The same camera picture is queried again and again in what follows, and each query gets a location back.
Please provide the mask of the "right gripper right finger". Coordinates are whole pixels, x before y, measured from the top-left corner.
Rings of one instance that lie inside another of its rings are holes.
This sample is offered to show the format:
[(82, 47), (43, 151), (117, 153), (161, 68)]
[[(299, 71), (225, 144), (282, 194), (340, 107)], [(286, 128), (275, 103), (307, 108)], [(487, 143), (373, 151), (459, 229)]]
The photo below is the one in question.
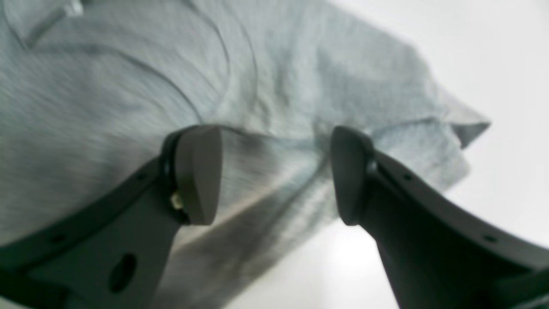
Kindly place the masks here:
[(546, 309), (549, 252), (475, 217), (365, 133), (337, 126), (339, 216), (376, 241), (401, 309)]

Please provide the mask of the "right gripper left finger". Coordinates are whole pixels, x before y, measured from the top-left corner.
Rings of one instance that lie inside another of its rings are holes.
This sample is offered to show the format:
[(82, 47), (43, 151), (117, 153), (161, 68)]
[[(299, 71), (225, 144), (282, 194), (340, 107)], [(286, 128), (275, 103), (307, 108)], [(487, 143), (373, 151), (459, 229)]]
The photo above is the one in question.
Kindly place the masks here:
[(216, 217), (221, 129), (176, 131), (92, 205), (1, 247), (1, 296), (31, 309), (147, 309), (182, 226)]

